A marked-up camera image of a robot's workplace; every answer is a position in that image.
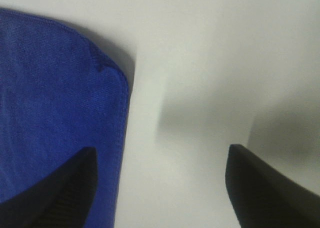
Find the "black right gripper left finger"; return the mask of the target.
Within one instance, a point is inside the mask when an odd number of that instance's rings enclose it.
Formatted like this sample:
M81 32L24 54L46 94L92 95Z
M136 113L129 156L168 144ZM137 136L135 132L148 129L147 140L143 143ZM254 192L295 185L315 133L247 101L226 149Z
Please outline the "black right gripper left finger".
M97 189L97 151L85 147L0 204L1 227L84 227Z

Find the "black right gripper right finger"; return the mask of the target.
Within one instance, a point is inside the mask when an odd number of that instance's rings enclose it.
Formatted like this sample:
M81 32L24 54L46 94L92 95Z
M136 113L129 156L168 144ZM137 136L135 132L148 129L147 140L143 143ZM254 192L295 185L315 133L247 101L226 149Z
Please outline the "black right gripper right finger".
M241 227L320 225L320 197L240 144L229 147L225 184Z

